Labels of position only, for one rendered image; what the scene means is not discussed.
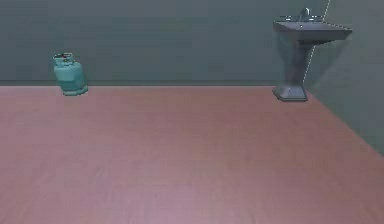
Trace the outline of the grey pedestal sink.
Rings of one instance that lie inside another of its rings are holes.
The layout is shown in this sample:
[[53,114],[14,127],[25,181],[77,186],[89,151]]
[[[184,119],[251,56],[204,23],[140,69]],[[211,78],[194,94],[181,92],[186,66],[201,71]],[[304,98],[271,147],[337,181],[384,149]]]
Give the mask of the grey pedestal sink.
[[306,102],[308,97],[304,80],[310,52],[318,45],[346,40],[353,29],[328,23],[323,16],[314,15],[308,7],[304,7],[298,15],[281,16],[273,22],[273,29],[291,43],[292,54],[284,82],[274,87],[272,92],[283,102]]

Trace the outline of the teal gas canister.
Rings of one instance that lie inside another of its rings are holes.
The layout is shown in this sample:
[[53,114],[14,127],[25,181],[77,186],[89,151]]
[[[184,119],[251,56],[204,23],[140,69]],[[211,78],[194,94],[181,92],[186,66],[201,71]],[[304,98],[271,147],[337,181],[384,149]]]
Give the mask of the teal gas canister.
[[72,53],[59,53],[53,57],[54,73],[64,96],[78,96],[88,91],[82,65]]

